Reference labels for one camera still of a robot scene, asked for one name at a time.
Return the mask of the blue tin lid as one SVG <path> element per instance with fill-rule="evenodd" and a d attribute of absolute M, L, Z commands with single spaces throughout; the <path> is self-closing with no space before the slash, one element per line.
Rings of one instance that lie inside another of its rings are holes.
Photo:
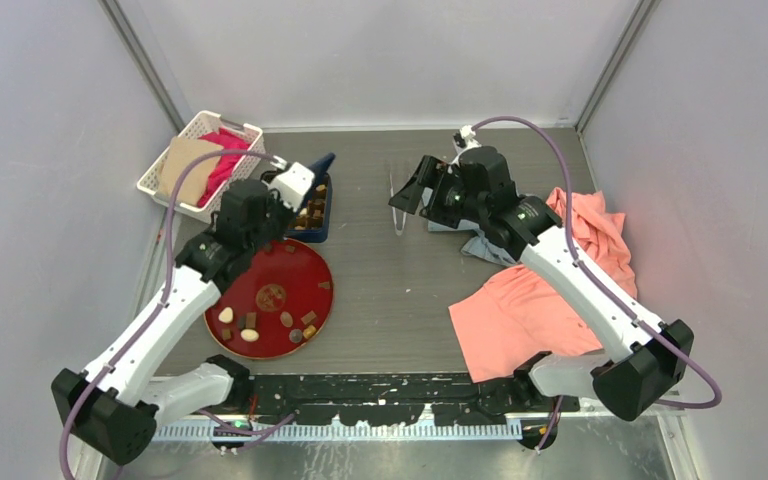
<path fill-rule="evenodd" d="M 327 175 L 328 170 L 330 169 L 335 159 L 336 159 L 336 154 L 333 152 L 329 152 L 308 166 L 308 169 L 313 174 L 313 180 L 311 184 L 312 191 L 314 191 L 318 186 L 324 183 L 325 176 Z"/>

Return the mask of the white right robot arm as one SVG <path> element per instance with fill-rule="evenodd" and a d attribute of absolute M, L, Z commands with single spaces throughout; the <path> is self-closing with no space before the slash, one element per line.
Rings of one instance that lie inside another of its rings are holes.
<path fill-rule="evenodd" d="M 683 378 L 694 343 L 691 328 L 680 319 L 662 322 L 569 242 L 568 229 L 543 200 L 518 193 L 495 148 L 467 149 L 453 163 L 424 156 L 388 204 L 446 227 L 477 224 L 492 244 L 545 280 L 595 334 L 599 353 L 539 355 L 514 386 L 525 409 L 540 410 L 559 395 L 588 397 L 633 421 Z"/>

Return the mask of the blue chocolate tin box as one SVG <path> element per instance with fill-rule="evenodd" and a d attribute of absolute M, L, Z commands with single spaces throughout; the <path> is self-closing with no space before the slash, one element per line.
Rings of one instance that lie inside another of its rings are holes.
<path fill-rule="evenodd" d="M 260 177 L 260 181 L 267 185 L 267 182 L 272 180 L 276 173 L 277 171 L 267 172 Z M 320 186 L 314 191 L 310 189 L 305 197 L 302 210 L 298 213 L 292 211 L 291 223 L 284 235 L 278 240 L 291 238 L 307 243 L 321 243 L 327 238 L 327 235 L 322 234 L 322 231 L 325 230 L 327 195 L 329 190 L 327 187 L 321 189 Z"/>

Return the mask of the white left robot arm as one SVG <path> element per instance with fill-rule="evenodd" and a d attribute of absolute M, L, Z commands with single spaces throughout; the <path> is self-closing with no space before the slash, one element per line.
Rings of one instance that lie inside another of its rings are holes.
<path fill-rule="evenodd" d="M 51 390 L 62 422 L 58 455 L 71 475 L 68 447 L 77 438 L 118 466 L 135 460 L 156 431 L 200 409 L 245 409 L 250 372 L 215 355 L 156 386 L 150 381 L 190 325 L 249 270 L 257 253 L 281 240 L 302 209 L 309 179 L 244 179 L 223 195 L 210 226 L 180 252 L 167 252 L 166 278 L 152 302 L 79 372 L 61 370 Z"/>

